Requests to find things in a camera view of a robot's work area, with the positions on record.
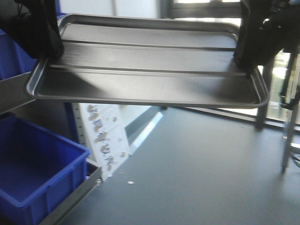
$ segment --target metal pole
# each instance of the metal pole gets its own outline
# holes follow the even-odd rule
[[[263,67],[262,78],[267,86],[268,91],[271,89],[272,74],[273,74],[274,59],[272,59],[266,66]],[[255,128],[262,130],[266,121],[268,111],[268,104],[259,107],[257,110]]]
[[[283,153],[283,158],[282,158],[282,163],[281,163],[281,166],[282,166],[281,172],[282,173],[285,172],[285,170],[288,166],[288,161],[289,161],[290,153],[291,153],[291,144],[293,142],[293,136],[294,136],[294,132],[295,132],[294,128],[295,128],[296,119],[297,119],[297,115],[298,115],[298,109],[299,109],[299,103],[292,110],[290,121],[286,122],[286,124],[285,124],[285,134],[284,134],[285,146],[284,146],[284,153]]]

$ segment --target stainless steel tray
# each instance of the stainless steel tray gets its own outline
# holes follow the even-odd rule
[[[268,91],[260,73],[233,62],[231,24],[67,15],[65,52],[40,58],[33,98],[127,105],[252,108]]]

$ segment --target blue plastic bin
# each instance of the blue plastic bin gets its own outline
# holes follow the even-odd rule
[[[0,213],[36,225],[85,180],[90,150],[15,116],[0,133]]]
[[[19,59],[21,74],[32,71],[37,59],[31,58],[16,42],[14,42],[14,44]]]
[[[15,42],[0,30],[0,80],[21,73]]]

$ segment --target white wall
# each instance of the white wall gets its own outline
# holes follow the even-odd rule
[[[113,15],[112,0],[60,0],[60,10],[64,13],[89,15]]]
[[[158,18],[159,0],[115,0],[117,16]]]
[[[158,18],[159,0],[60,0],[64,13]]]

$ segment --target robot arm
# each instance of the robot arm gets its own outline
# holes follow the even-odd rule
[[[63,53],[55,0],[2,0],[0,28],[32,58],[58,58]]]
[[[265,65],[285,49],[294,51],[300,40],[300,6],[289,0],[242,0],[241,27],[234,61],[243,71]]]

